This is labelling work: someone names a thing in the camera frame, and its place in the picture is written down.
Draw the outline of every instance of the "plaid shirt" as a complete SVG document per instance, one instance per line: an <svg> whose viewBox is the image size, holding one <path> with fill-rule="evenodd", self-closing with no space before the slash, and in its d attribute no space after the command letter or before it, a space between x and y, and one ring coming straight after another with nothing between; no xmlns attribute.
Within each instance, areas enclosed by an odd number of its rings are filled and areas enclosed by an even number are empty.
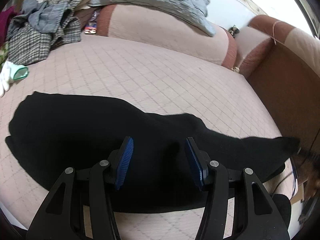
<svg viewBox="0 0 320 240"><path fill-rule="evenodd" d="M50 49L81 41L80 21L74 8L82 0L44 0L48 5L66 3L64 15L56 33L39 33L28 22L9 40L8 59L17 65L29 65L48 57Z"/></svg>

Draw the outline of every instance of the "pile of clothes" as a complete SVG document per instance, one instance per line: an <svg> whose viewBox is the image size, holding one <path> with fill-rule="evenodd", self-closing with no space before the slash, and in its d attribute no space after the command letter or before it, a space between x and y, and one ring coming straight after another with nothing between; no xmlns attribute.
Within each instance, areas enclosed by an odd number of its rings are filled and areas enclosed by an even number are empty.
<svg viewBox="0 0 320 240"><path fill-rule="evenodd" d="M48 57L57 46L81 41L80 20L74 9L83 0L24 0L6 35L8 60L29 65Z"/></svg>

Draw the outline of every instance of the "black cable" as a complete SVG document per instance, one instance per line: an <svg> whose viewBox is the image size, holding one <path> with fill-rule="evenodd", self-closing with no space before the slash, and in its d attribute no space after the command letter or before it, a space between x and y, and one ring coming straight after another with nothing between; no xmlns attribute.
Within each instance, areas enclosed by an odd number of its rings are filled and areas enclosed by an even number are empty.
<svg viewBox="0 0 320 240"><path fill-rule="evenodd" d="M315 138L313 139L313 142L311 143L311 146L310 146L310 148L309 148L309 150L308 150L308 152L307 152L307 156L304 158L303 162L296 168L296 171L297 171L297 172L298 172L298 169L300 169L301 166L302 166L302 165L306 162L306 160L308 159L308 154L310 153L310 151L311 151L311 149L312 149L312 147L313 147L313 144L315 143L315 141L316 141L319 133L320 133L320 128L319 128L319 130L318 130ZM278 183L278 185L276 186L275 190L273 191L273 193L272 193L272 195L271 195L271 198L273 198L273 196L275 195L275 192L276 192L276 190L279 188L280 184L281 184L282 182L284 182L284 180L287 179L287 178L288 178L290 175L292 175L292 174L293 174L293 171L291 171L287 176L285 176L285 177Z"/></svg>

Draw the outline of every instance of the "black garment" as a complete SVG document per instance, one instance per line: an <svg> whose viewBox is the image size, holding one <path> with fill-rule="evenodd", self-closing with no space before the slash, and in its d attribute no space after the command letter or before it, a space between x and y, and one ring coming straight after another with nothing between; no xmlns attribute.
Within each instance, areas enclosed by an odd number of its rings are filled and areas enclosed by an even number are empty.
<svg viewBox="0 0 320 240"><path fill-rule="evenodd" d="M205 205L207 193L195 186L185 157L187 137L212 160L234 170L250 167L262 182L284 169L299 144L295 138L229 137L191 114L147 114L117 98L37 92L20 103L9 131L13 155L48 190L67 167L89 168L131 136L134 152L112 203L115 211L138 213Z"/></svg>

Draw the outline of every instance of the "sofa seat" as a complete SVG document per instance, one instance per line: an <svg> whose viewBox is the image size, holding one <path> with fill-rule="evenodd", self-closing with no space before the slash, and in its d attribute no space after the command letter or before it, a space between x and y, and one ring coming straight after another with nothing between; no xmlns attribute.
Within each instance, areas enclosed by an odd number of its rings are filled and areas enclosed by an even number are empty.
<svg viewBox="0 0 320 240"><path fill-rule="evenodd" d="M83 35L81 42L53 50L29 70L29 76L13 84L0 99L0 201L26 228L47 191L20 167L4 140L15 109L33 91L116 97L145 112L190 113L209 129L239 138L281 136L242 75L173 50ZM265 184L267 189L273 190L291 171L287 161L284 172ZM292 183L290 176L279 191L291 197ZM123 239L186 239L195 237L202 212L203 208L165 214L117 213L116 218ZM227 234L232 217L230 211Z"/></svg>

